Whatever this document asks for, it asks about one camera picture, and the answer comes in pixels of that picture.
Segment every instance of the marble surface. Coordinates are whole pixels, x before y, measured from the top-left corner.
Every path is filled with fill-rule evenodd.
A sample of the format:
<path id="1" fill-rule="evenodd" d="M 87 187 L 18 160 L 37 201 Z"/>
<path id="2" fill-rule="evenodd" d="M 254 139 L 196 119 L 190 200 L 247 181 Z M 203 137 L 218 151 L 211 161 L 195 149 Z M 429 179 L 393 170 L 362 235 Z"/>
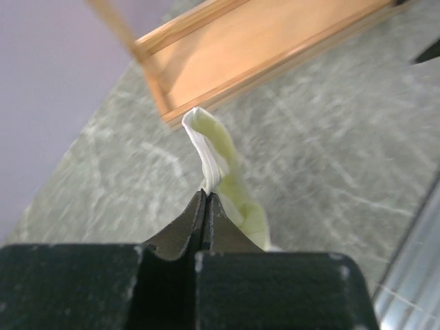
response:
<path id="1" fill-rule="evenodd" d="M 374 288 L 440 161 L 440 59 L 409 65 L 439 26 L 440 2 L 421 0 L 215 111 L 275 244 L 344 252 Z M 189 139 L 160 122 L 133 64 L 6 243 L 144 241 L 200 180 Z"/>

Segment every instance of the wall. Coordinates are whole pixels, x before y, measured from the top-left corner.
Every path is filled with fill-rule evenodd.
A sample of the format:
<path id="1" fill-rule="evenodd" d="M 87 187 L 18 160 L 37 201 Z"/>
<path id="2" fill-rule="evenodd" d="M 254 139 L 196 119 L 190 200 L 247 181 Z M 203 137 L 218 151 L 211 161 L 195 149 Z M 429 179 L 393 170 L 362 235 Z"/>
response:
<path id="1" fill-rule="evenodd" d="M 118 7 L 145 33 L 172 2 L 125 0 Z M 2 240 L 130 58 L 80 0 L 3 0 L 0 43 Z"/>

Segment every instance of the wooden frame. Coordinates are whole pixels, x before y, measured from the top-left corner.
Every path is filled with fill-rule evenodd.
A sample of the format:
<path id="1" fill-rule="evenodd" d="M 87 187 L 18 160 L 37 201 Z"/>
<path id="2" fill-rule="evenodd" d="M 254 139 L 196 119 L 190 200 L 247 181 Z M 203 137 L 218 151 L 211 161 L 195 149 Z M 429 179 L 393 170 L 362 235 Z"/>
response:
<path id="1" fill-rule="evenodd" d="M 193 107 L 214 109 L 408 5 L 212 0 L 136 39 L 107 0 L 87 2 L 141 64 L 159 114 L 171 126 Z"/>

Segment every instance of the white cloth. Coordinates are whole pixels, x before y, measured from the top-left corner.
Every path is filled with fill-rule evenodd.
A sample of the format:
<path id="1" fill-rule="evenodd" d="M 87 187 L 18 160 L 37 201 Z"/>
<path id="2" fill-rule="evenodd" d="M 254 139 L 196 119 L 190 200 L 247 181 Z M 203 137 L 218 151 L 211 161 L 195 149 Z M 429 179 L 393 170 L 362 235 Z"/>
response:
<path id="1" fill-rule="evenodd" d="M 218 194 L 228 218 L 261 249 L 270 249 L 265 211 L 245 185 L 240 157 L 226 128 L 200 107 L 186 113 L 181 123 L 200 156 L 200 188 Z"/>

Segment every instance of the wooden post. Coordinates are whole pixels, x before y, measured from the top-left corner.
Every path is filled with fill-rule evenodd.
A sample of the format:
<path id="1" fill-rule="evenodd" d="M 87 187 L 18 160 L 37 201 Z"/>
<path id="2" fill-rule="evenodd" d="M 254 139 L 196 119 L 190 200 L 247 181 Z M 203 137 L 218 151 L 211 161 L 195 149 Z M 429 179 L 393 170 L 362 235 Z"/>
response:
<path id="1" fill-rule="evenodd" d="M 107 0 L 85 0 L 103 20 L 119 41 L 128 49 L 134 59 L 141 64 L 155 79 L 162 90 L 168 91 L 167 84 L 160 78 L 160 71 L 151 58 L 151 55 L 136 43 L 136 37 L 124 22 L 117 10 Z"/>

